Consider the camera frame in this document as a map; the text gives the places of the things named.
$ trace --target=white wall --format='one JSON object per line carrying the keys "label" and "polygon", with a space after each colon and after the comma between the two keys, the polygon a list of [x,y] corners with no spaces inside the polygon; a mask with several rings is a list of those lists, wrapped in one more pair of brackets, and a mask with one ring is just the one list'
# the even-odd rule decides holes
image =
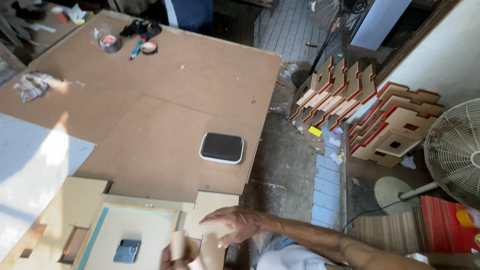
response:
{"label": "white wall", "polygon": [[[438,93],[437,102],[446,109],[480,98],[480,0],[461,0],[388,81]],[[348,122],[355,123],[372,104],[373,100],[362,106]]]}

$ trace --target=person's arm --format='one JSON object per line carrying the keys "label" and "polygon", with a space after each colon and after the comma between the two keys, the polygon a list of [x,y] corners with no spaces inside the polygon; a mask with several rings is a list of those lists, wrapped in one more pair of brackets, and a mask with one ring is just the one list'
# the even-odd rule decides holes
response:
{"label": "person's arm", "polygon": [[276,232],[334,262],[347,263],[354,269],[432,269],[427,264],[381,251],[335,230],[242,207],[221,208],[200,221],[200,225],[216,223],[227,224],[234,229],[233,233],[224,235],[219,240],[218,246],[223,248],[231,243],[241,243],[260,232]]}

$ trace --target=stack of cardboard sheets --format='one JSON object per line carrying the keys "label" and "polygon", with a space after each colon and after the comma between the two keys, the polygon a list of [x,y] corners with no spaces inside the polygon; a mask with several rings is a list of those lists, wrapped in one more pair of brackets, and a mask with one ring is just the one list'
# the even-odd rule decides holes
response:
{"label": "stack of cardboard sheets", "polygon": [[425,139],[438,119],[444,108],[435,103],[439,97],[436,93],[413,92],[407,86],[388,82],[367,116],[348,131],[350,154],[394,167]]}
{"label": "stack of cardboard sheets", "polygon": [[402,254],[429,251],[422,206],[399,215],[358,217],[354,234],[381,250]]}
{"label": "stack of cardboard sheets", "polygon": [[310,121],[318,127],[330,116],[328,130],[331,131],[373,98],[377,94],[374,66],[363,71],[358,62],[348,70],[347,66],[347,59],[343,58],[334,67],[334,59],[329,57],[295,93],[289,120]]}

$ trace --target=concrete floor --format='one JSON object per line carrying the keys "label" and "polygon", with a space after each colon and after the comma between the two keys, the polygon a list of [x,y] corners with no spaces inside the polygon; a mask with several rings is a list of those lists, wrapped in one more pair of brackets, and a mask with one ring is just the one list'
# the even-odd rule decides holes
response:
{"label": "concrete floor", "polygon": [[[279,217],[310,223],[317,151],[284,115],[289,113],[295,87],[290,77],[279,75],[284,87],[273,91],[250,180],[241,205]],[[225,264],[230,269],[249,269],[258,251],[251,239],[232,244]]]}
{"label": "concrete floor", "polygon": [[[373,188],[375,182],[383,176],[393,176],[403,180],[411,188],[418,188],[433,182],[427,165],[423,151],[419,150],[414,154],[413,161],[416,169],[404,167],[401,164],[393,168],[377,165],[373,160],[361,160],[352,157],[349,154],[349,146],[347,146],[347,220],[351,220],[360,213],[368,210],[378,209],[378,205]],[[440,197],[442,199],[451,200],[451,198],[440,188],[434,189],[423,195]],[[383,210],[376,210],[363,214],[364,216],[384,216]],[[353,232],[353,226],[347,227],[347,232]]]}

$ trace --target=fan base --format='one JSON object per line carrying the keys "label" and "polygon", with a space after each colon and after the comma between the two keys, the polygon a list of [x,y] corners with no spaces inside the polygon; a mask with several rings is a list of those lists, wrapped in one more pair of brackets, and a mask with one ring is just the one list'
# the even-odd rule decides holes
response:
{"label": "fan base", "polygon": [[292,82],[296,88],[300,88],[300,86],[310,78],[308,72],[308,70],[300,69],[292,74]]}
{"label": "fan base", "polygon": [[[413,189],[402,180],[393,176],[384,176],[375,183],[373,191],[375,199],[380,207],[385,207],[394,202],[400,201],[399,196],[403,193],[412,191]],[[410,211],[412,206],[421,203],[418,197],[413,197],[404,202],[396,203],[392,206],[386,207],[383,211],[389,215],[401,214]]]}

